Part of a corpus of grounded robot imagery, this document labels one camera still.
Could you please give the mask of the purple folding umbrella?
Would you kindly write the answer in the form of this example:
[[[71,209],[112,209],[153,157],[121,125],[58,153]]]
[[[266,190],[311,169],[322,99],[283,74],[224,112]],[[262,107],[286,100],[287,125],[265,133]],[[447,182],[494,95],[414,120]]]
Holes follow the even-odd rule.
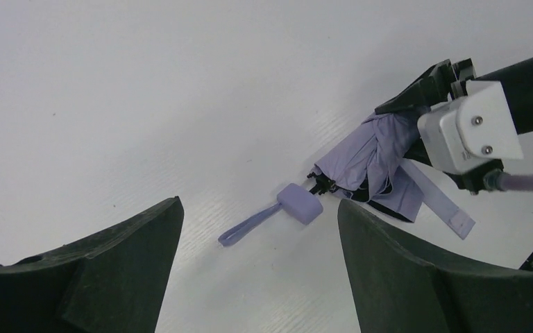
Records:
[[[405,159],[419,138],[417,120],[415,112],[372,114],[314,163],[307,176],[314,180],[311,189],[288,184],[272,206],[224,232],[219,243],[236,244],[280,210],[308,225],[323,212],[318,197],[326,193],[366,203],[407,223],[427,205],[460,239],[467,238],[475,221]]]

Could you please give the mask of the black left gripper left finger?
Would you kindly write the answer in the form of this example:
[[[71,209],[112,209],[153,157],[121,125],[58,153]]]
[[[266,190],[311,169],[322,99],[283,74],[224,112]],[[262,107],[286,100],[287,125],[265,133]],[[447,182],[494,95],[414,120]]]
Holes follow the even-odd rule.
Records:
[[[0,332],[154,332],[184,221],[168,198],[59,248],[0,265]]]

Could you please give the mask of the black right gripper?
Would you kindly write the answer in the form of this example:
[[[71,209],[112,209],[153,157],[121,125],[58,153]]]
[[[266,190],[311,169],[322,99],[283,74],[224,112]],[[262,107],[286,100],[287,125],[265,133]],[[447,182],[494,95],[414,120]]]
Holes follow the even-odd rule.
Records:
[[[475,78],[470,58],[452,63],[449,59],[425,70],[401,93],[375,108],[376,114],[399,113],[455,100],[468,94],[466,82]]]

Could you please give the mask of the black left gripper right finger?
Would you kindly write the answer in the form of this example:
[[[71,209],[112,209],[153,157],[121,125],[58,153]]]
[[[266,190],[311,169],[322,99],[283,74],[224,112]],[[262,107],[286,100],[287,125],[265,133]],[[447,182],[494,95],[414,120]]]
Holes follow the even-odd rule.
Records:
[[[349,200],[337,221],[362,332],[533,332],[533,271],[450,252]]]

